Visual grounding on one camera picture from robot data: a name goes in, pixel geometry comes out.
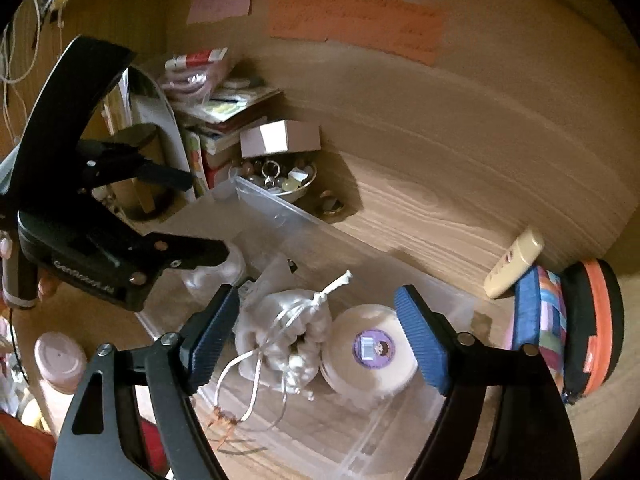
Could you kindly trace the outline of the left hand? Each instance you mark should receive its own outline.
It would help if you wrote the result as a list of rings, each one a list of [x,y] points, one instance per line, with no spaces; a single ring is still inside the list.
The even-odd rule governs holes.
[[[2,296],[11,308],[30,309],[39,299],[53,296],[61,285],[27,259],[9,233],[1,237],[1,259]]]

